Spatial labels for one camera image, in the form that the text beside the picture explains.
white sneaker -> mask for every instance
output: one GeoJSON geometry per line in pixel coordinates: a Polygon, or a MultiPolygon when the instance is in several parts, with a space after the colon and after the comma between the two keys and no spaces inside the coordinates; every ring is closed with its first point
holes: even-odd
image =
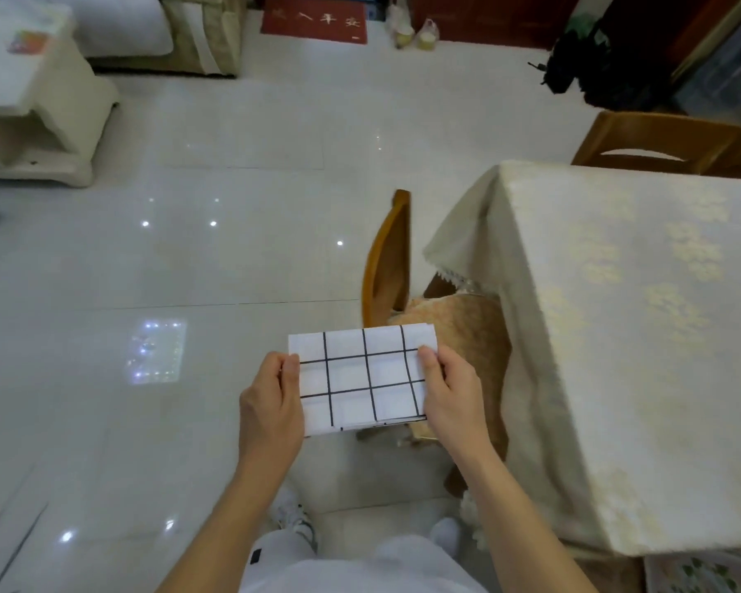
{"type": "Polygon", "coordinates": [[[442,518],[431,529],[428,535],[431,542],[444,549],[454,560],[458,558],[461,546],[461,524],[455,518],[442,518]]]}
{"type": "Polygon", "coordinates": [[[293,530],[307,541],[313,551],[318,551],[316,529],[313,528],[310,517],[299,503],[296,490],[287,481],[277,492],[272,505],[269,506],[268,514],[280,529],[293,530]]]}

glossy floor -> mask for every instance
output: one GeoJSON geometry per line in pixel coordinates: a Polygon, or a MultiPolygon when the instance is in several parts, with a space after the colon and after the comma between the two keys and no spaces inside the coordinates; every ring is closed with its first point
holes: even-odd
{"type": "MultiPolygon", "coordinates": [[[[422,291],[419,250],[472,181],[502,159],[570,161],[596,114],[539,85],[541,51],[259,26],[251,12],[242,79],[111,77],[93,187],[0,183],[0,575],[35,523],[0,593],[151,591],[234,466],[264,353],[360,325],[394,190],[412,191],[422,291]],[[157,323],[180,337],[136,377],[157,323]]],[[[399,435],[306,441],[292,479],[328,556],[454,509],[445,452],[399,435]]]]}

dining table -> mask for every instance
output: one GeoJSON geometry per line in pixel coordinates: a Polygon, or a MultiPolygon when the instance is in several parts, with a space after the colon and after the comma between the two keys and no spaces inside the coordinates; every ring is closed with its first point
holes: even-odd
{"type": "Polygon", "coordinates": [[[424,254],[500,298],[506,465],[560,538],[741,548],[741,179],[505,161],[424,254]]]}

grid drawing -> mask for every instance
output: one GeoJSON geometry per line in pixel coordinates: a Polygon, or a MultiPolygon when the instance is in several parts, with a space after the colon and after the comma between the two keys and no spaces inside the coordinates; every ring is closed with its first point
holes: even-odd
{"type": "Polygon", "coordinates": [[[424,420],[422,345],[437,348],[431,324],[289,335],[306,436],[424,420]]]}

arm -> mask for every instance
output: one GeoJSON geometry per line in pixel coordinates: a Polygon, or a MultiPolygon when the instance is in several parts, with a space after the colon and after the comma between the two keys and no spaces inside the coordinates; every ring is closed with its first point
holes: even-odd
{"type": "Polygon", "coordinates": [[[447,346],[419,357],[428,424],[475,498],[503,591],[598,593],[494,451],[475,369],[447,346]]]}
{"type": "Polygon", "coordinates": [[[236,593],[266,510],[305,436],[299,358],[269,353],[240,401],[238,465],[156,593],[236,593]]]}

